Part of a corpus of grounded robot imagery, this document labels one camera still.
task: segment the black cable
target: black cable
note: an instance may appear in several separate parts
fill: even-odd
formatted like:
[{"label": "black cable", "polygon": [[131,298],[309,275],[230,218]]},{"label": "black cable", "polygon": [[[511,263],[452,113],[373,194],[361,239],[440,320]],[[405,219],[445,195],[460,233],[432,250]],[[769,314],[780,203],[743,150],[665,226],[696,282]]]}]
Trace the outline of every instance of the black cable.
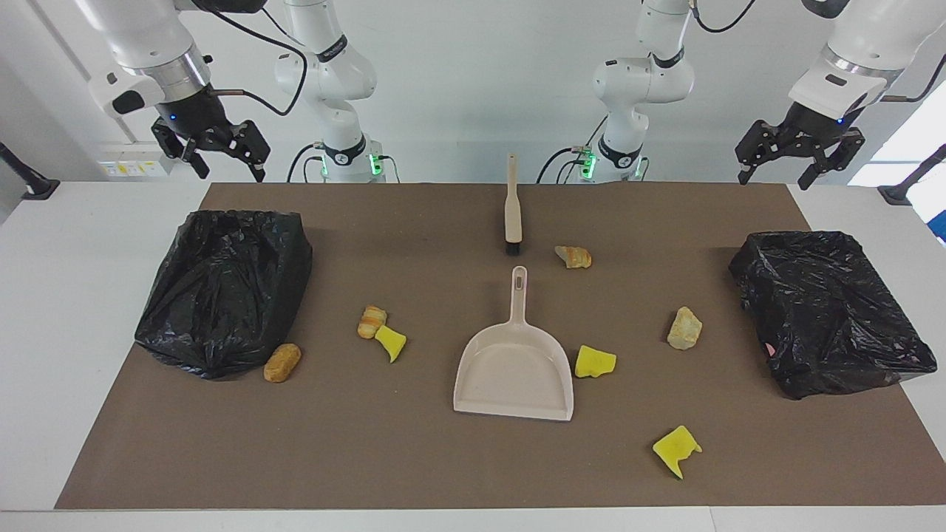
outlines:
[{"label": "black cable", "polygon": [[302,162],[302,179],[306,183],[308,183],[308,162],[309,161],[322,161],[322,156],[313,155]]},{"label": "black cable", "polygon": [[391,161],[391,164],[394,165],[394,178],[398,183],[401,182],[401,174],[397,171],[397,161],[391,155],[381,155],[378,157],[379,161]]},{"label": "black cable", "polygon": [[293,41],[294,43],[298,44],[299,46],[305,46],[305,44],[300,43],[295,37],[289,35],[289,33],[288,33],[287,31],[285,31],[285,30],[283,29],[283,27],[279,26],[279,23],[276,22],[276,19],[272,18],[272,15],[270,14],[270,12],[269,12],[266,8],[263,8],[262,11],[263,11],[263,14],[266,15],[266,18],[270,19],[270,22],[272,22],[272,25],[275,26],[276,29],[278,29],[280,33],[282,33],[283,35],[285,35],[287,39],[289,39],[290,41]]},{"label": "black cable", "polygon": [[908,98],[906,96],[885,96],[881,98],[881,101],[893,101],[897,103],[917,103],[918,101],[926,98],[926,96],[930,94],[930,91],[933,90],[933,85],[937,83],[937,79],[939,79],[939,74],[942,72],[944,64],[946,64],[946,55],[944,55],[942,59],[939,60],[939,64],[937,65],[936,70],[933,71],[933,77],[930,78],[930,82],[926,84],[926,88],[923,89],[923,92],[920,93],[920,95],[917,96],[916,98]]},{"label": "black cable", "polygon": [[756,3],[756,0],[749,0],[749,3],[745,6],[745,9],[743,9],[743,12],[739,13],[739,16],[736,17],[736,20],[732,21],[732,23],[729,24],[728,26],[719,27],[719,28],[709,27],[703,24],[703,19],[700,18],[700,10],[696,6],[696,0],[691,0],[690,6],[691,6],[691,10],[693,11],[693,18],[696,19],[696,23],[700,25],[700,27],[702,27],[709,33],[723,33],[724,31],[729,31],[733,29],[737,24],[739,24],[739,22],[743,20],[743,17],[745,17],[745,14],[748,13],[750,9],[752,9],[752,5],[755,3]]},{"label": "black cable", "polygon": [[549,160],[546,161],[545,165],[542,166],[542,170],[538,172],[538,177],[535,178],[535,184],[538,185],[542,183],[542,176],[545,175],[545,170],[549,169],[549,167],[552,165],[552,161],[557,159],[559,156],[568,153],[569,151],[571,151],[571,148],[563,148],[553,153],[552,157],[549,157]]},{"label": "black cable", "polygon": [[[601,128],[604,126],[604,123],[605,123],[606,121],[607,121],[607,115],[604,115],[604,118],[602,118],[601,121],[598,122],[598,127],[595,128],[593,132],[591,132],[591,136],[588,138],[588,141],[585,143],[585,147],[586,147],[586,148],[588,148],[588,147],[591,146],[591,141],[594,140],[594,136],[595,136],[596,134],[598,134],[598,132],[599,132],[599,131],[601,130]],[[575,157],[575,160],[572,161],[572,162],[573,162],[573,163],[579,163],[579,162],[581,162],[581,160],[582,160],[582,154],[579,153],[578,156]],[[567,182],[569,181],[569,179],[571,179],[571,171],[574,170],[574,169],[575,169],[575,167],[569,168],[569,175],[565,176],[565,183],[567,183]]]},{"label": "black cable", "polygon": [[[555,177],[555,184],[558,185],[559,183],[562,182],[562,172],[565,171],[565,168],[566,168],[566,167],[571,167],[571,168],[569,168],[569,175],[571,175],[571,171],[572,171],[575,167],[577,167],[577,166],[579,166],[579,165],[582,165],[582,164],[584,164],[584,163],[582,163],[581,161],[568,161],[567,163],[565,163],[564,165],[562,165],[562,168],[559,168],[559,169],[558,169],[558,176]],[[567,183],[568,181],[569,181],[569,178],[566,177],[566,178],[565,178],[565,183]]]},{"label": "black cable", "polygon": [[314,148],[314,144],[306,144],[301,150],[299,150],[298,153],[296,153],[296,156],[292,159],[292,164],[289,165],[289,171],[286,173],[286,183],[292,182],[292,171],[295,170],[295,166],[299,163],[299,159],[302,159],[302,156],[306,151],[312,150]]},{"label": "black cable", "polygon": [[263,104],[267,109],[269,109],[270,111],[273,111],[277,115],[280,115],[280,116],[288,115],[289,112],[292,111],[292,108],[295,107],[296,102],[299,100],[299,96],[302,94],[302,89],[306,85],[306,73],[308,71],[308,60],[306,59],[306,54],[302,53],[301,51],[299,51],[298,48],[294,46],[291,46],[286,43],[280,43],[279,41],[276,41],[275,39],[271,37],[267,37],[266,35],[263,35],[262,33],[257,33],[256,31],[249,29],[248,27],[240,24],[239,22],[236,22],[233,19],[227,17],[226,15],[223,15],[218,11],[215,11],[213,9],[208,8],[207,6],[204,6],[200,0],[193,0],[193,1],[194,1],[195,6],[197,6],[198,8],[204,11],[207,11],[208,13],[214,15],[215,17],[219,18],[223,22],[229,24],[230,26],[235,27],[236,29],[239,29],[245,33],[248,33],[254,36],[256,39],[259,39],[269,44],[273,44],[273,45],[279,46],[280,48],[289,50],[290,52],[293,52],[296,55],[298,55],[300,58],[302,58],[303,69],[302,69],[302,76],[299,77],[299,86],[296,87],[295,95],[292,96],[292,101],[289,102],[289,106],[286,108],[285,111],[280,111],[276,109],[274,106],[272,106],[272,104],[270,104],[265,99],[244,89],[215,89],[214,91],[211,92],[211,94],[215,96],[245,96],[247,98],[251,98],[255,101],[258,101],[259,103]]}]

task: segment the brush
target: brush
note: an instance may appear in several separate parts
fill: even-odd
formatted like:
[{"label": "brush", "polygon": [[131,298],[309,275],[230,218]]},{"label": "brush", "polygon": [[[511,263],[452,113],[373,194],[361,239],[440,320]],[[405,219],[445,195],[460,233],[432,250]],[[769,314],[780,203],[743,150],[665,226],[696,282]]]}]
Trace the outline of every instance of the brush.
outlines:
[{"label": "brush", "polygon": [[522,246],[522,208],[516,194],[517,160],[514,153],[509,154],[506,167],[506,255],[515,257]]}]

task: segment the beige rock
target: beige rock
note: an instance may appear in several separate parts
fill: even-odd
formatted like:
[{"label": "beige rock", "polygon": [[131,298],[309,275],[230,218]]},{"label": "beige rock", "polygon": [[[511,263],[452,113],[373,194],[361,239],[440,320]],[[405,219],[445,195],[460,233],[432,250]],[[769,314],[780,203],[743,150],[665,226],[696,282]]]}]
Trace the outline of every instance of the beige rock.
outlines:
[{"label": "beige rock", "polygon": [[674,324],[670,327],[670,334],[667,335],[667,343],[676,349],[686,350],[696,345],[700,338],[700,331],[703,330],[703,322],[696,319],[693,311],[687,307],[681,307],[676,312]]}]

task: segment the black stand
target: black stand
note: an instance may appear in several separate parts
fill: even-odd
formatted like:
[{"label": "black stand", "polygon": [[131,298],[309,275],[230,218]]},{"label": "black stand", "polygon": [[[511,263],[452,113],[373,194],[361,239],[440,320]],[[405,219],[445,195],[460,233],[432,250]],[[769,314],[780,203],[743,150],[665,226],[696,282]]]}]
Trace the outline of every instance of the black stand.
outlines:
[{"label": "black stand", "polygon": [[2,142],[0,142],[0,159],[13,168],[13,171],[26,183],[26,192],[21,196],[24,200],[45,200],[52,196],[53,191],[59,186],[59,180],[46,179],[40,172],[21,161]]},{"label": "black stand", "polygon": [[920,163],[917,169],[913,170],[913,173],[908,175],[902,183],[894,186],[878,186],[877,190],[881,193],[881,196],[884,196],[886,202],[891,205],[912,205],[910,200],[906,199],[906,192],[911,186],[919,183],[920,180],[923,179],[923,176],[929,173],[934,166],[943,162],[944,158],[946,158],[946,144],[940,146],[936,153],[930,155],[928,159]]}]

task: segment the dustpan handle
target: dustpan handle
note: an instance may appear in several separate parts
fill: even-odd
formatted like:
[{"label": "dustpan handle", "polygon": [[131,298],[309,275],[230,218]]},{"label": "dustpan handle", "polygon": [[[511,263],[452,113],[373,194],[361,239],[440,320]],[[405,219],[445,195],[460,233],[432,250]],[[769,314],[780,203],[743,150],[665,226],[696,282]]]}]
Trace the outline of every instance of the dustpan handle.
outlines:
[{"label": "dustpan handle", "polygon": [[517,324],[526,323],[526,286],[528,285],[529,273],[525,266],[516,266],[513,268],[513,292],[510,297],[509,322]]}]

